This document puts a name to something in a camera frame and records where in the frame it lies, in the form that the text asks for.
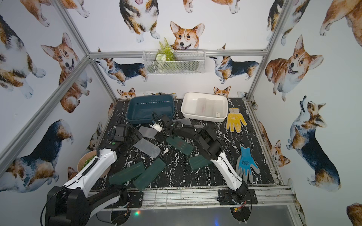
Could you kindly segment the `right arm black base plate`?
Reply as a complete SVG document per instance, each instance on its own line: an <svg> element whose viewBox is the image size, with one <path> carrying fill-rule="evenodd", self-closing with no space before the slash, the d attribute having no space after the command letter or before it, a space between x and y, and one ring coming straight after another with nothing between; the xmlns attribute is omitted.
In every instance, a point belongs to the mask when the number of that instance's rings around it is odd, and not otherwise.
<svg viewBox="0 0 362 226"><path fill-rule="evenodd" d="M249 189L244 195L240 195L230 189L218 190L217 201L220 205L241 205L244 202L246 204L258 204L255 190L253 189Z"/></svg>

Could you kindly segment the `clear pencil case with pens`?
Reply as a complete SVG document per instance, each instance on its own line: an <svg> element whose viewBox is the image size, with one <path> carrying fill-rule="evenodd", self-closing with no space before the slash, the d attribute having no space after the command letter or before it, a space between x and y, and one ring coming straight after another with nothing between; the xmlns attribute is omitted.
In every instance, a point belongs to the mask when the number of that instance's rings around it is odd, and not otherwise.
<svg viewBox="0 0 362 226"><path fill-rule="evenodd" d="M199 98L197 101L195 115L204 116L206 112L206 98Z"/></svg>

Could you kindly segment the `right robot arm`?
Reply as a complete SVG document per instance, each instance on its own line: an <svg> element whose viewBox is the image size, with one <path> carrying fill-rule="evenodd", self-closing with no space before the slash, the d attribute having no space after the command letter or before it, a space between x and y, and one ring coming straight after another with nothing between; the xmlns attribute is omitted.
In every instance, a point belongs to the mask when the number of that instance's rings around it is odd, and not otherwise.
<svg viewBox="0 0 362 226"><path fill-rule="evenodd" d="M250 195L249 188L228 161L224 152L224 146L214 130L209 126L197 128L192 125L185 125L181 121L174 122L166 115L159 117L155 112L152 113L152 117L153 125L151 127L157 130L155 135L157 141L164 142L167 138L174 137L191 139L200 154L217 167L229 188L229 195L227 197L219 197L217 199L220 204L246 203L247 196Z"/></svg>

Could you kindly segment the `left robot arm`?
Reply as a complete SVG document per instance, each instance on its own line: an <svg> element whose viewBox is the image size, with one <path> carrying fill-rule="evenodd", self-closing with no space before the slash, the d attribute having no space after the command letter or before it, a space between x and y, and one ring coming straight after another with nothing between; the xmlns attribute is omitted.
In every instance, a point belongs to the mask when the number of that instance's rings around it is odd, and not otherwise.
<svg viewBox="0 0 362 226"><path fill-rule="evenodd" d="M129 150L143 136L132 125L116 126L108 147L96 148L96 156L76 176L63 186L53 187L41 211L42 226L85 226L102 209L120 202L129 206L131 199L127 187L110 185L107 189L89 195L101 175L116 162L121 151Z"/></svg>

